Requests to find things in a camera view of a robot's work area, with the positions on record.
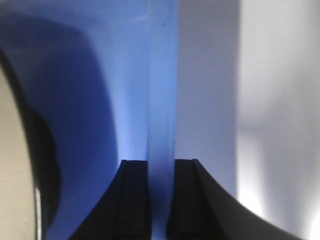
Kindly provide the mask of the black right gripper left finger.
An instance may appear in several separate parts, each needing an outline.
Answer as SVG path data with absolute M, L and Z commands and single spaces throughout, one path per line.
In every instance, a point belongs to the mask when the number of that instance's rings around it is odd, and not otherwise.
M 71 239 L 149 240 L 151 231 L 148 163 L 122 160 L 107 191 Z

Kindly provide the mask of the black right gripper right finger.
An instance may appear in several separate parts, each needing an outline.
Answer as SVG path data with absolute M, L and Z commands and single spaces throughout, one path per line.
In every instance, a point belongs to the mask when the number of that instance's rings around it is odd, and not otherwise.
M 169 240 L 296 240 L 240 204 L 197 159 L 177 159 Z

